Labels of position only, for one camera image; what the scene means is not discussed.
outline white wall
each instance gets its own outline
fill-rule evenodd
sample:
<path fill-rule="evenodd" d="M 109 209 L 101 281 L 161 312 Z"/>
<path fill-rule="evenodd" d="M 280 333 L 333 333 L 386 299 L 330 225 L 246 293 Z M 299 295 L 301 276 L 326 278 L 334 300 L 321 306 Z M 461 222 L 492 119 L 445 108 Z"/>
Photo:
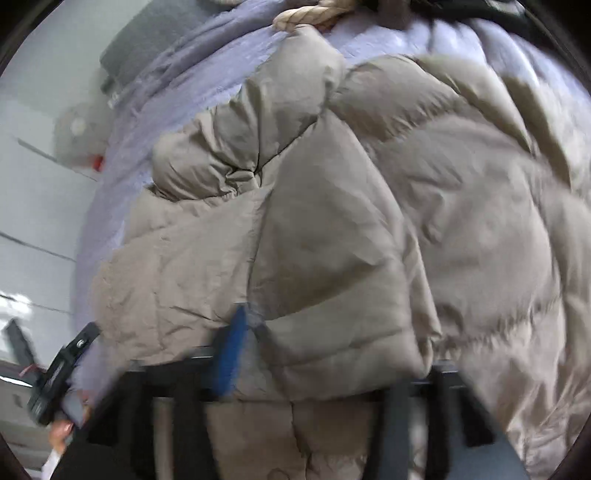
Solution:
<path fill-rule="evenodd" d="M 149 1 L 64 0 L 0 77 L 0 293 L 28 299 L 0 296 L 0 327 L 19 313 L 44 365 L 75 333 L 74 258 L 96 189 L 94 180 L 48 160 L 54 125 L 74 105 L 106 102 L 100 54 Z M 1 338 L 0 359 L 11 359 Z"/>
<path fill-rule="evenodd" d="M 96 185 L 0 133 L 0 291 L 23 297 L 0 296 L 0 327 L 19 316 L 43 365 L 75 335 L 74 258 Z M 0 339 L 0 359 L 11 358 Z"/>
<path fill-rule="evenodd" d="M 19 48 L 2 75 L 1 91 L 51 118 L 90 101 L 105 78 L 100 54 L 149 2 L 64 0 Z"/>

